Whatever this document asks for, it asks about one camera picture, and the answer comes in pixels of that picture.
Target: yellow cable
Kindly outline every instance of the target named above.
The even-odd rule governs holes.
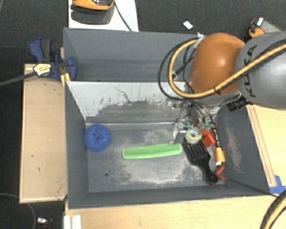
[[[263,54],[262,56],[260,56],[259,58],[257,58],[256,60],[252,61],[251,63],[249,63],[247,66],[245,66],[244,68],[242,68],[240,71],[236,72],[235,74],[233,74],[232,76],[230,76],[228,79],[224,80],[223,82],[221,82],[220,84],[218,84],[217,86],[215,86],[214,89],[210,89],[208,91],[202,92],[202,93],[198,93],[198,94],[188,94],[188,93],[184,93],[182,91],[180,91],[178,89],[178,87],[174,84],[173,81],[173,67],[174,67],[174,62],[178,56],[178,54],[186,47],[196,43],[197,40],[192,40],[189,41],[187,43],[185,43],[184,45],[182,45],[180,48],[178,48],[174,54],[172,55],[172,59],[170,61],[169,64],[169,68],[168,68],[168,83],[170,85],[170,87],[173,89],[173,91],[175,93],[177,93],[179,96],[181,97],[185,97],[185,98],[201,98],[201,97],[206,97],[208,95],[214,94],[216,92],[218,92],[219,90],[221,90],[222,88],[224,88],[226,85],[228,85],[229,83],[231,83],[233,80],[235,80],[236,78],[238,78],[239,76],[243,75],[244,73],[246,73],[247,71],[249,71],[250,69],[252,69],[254,66],[256,66],[258,63],[260,63],[261,61],[264,61],[265,59],[273,56],[274,54],[286,49],[286,43],[282,46],[279,46],[265,54]]]
[[[274,223],[274,221],[277,219],[277,217],[282,213],[282,211],[286,207],[286,196],[281,199],[279,204],[276,206],[274,211],[271,213],[269,219],[267,220],[267,223],[264,227],[264,229],[270,229],[271,225]]]

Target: blue clamp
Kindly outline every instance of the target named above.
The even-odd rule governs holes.
[[[30,52],[37,63],[48,62],[51,64],[51,73],[46,77],[60,81],[61,73],[57,65],[63,63],[63,59],[59,53],[51,49],[52,42],[52,38],[35,38],[29,44]],[[70,79],[74,81],[77,73],[77,64],[73,57],[68,58],[68,67],[66,68],[69,69]]]

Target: gray bin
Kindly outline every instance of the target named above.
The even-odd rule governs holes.
[[[226,152],[225,175],[246,186],[223,180],[209,186],[201,170],[189,165],[184,152],[146,160],[123,159],[125,147],[170,140],[179,112],[162,114],[167,100],[158,89],[156,76],[165,54],[192,37],[64,29],[65,58],[75,57],[79,66],[76,81],[67,82],[65,88],[70,209],[269,193],[245,108],[229,112],[224,106],[216,123]],[[100,153],[88,151],[84,145],[85,129],[93,123],[105,125],[112,134],[112,143]]]

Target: wooden table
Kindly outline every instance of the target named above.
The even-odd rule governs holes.
[[[25,73],[32,65],[25,66]],[[286,111],[248,107],[264,165],[286,186]],[[48,79],[25,80],[23,94],[20,203],[63,200],[67,195],[63,86]],[[83,229],[259,228],[272,196],[68,210]],[[286,211],[273,226],[286,228]]]

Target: white paper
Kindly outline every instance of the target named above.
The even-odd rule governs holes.
[[[120,13],[122,14],[124,20],[127,22],[129,27],[133,31],[139,31],[137,12],[135,8],[134,0],[115,0]],[[118,30],[118,31],[128,31],[126,25],[121,19],[118,11],[114,9],[112,19],[109,24],[106,25],[86,25],[78,23],[71,19],[71,9],[70,6],[72,0],[69,0],[69,27],[70,28],[84,28],[84,29],[102,29],[102,30]]]
[[[189,30],[190,30],[191,28],[193,28],[192,24],[191,24],[189,21],[184,22],[183,25],[184,25],[187,29],[189,29]]]

